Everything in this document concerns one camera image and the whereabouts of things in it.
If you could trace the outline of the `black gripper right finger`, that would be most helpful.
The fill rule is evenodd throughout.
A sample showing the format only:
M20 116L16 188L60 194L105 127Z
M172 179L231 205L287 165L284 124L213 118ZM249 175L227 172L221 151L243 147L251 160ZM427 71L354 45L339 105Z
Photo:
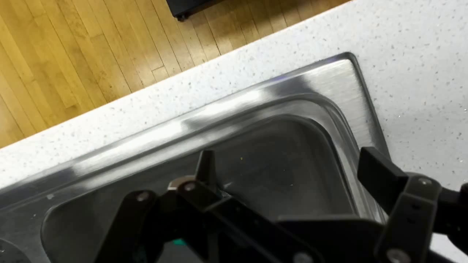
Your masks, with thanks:
M468 254L466 185L455 191L427 175L406 173L374 147L361 148L357 176L387 213L376 243L379 260L452 263L430 248L433 233Z

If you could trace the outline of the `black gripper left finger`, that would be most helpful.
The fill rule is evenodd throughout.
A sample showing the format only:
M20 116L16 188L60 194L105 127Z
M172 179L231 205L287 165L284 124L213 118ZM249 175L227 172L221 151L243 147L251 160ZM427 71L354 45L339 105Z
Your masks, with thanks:
M211 150L199 154L193 176L165 194L129 192L94 263L156 263L175 239L203 263L313 263L303 241L218 188Z

